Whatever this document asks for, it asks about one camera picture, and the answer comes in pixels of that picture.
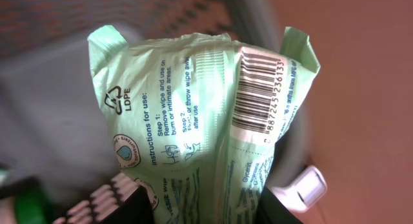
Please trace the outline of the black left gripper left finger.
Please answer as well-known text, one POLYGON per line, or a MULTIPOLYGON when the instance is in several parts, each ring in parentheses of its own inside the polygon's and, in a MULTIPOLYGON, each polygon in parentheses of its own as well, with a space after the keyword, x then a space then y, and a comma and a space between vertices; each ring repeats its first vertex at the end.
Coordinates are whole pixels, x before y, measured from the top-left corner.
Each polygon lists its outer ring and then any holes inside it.
POLYGON ((146 188, 139 186, 132 195, 99 224, 154 224, 146 188))

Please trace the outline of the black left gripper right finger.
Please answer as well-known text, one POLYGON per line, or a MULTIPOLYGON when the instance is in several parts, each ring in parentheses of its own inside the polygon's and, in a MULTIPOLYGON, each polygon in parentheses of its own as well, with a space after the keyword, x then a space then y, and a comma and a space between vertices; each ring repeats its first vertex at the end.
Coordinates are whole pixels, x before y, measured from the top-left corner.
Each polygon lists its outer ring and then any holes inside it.
POLYGON ((264 187, 256 210, 255 224, 303 224, 273 193, 264 187))

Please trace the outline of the light green wipes pack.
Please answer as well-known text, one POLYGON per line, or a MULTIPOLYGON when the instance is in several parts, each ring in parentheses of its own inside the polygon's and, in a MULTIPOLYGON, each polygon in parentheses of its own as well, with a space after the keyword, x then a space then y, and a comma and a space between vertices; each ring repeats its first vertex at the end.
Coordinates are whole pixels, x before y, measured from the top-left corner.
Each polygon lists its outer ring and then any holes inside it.
POLYGON ((276 142, 320 65, 309 36, 282 49, 193 33, 128 43, 88 36, 97 102, 123 173, 146 188, 156 223, 253 223, 276 142))

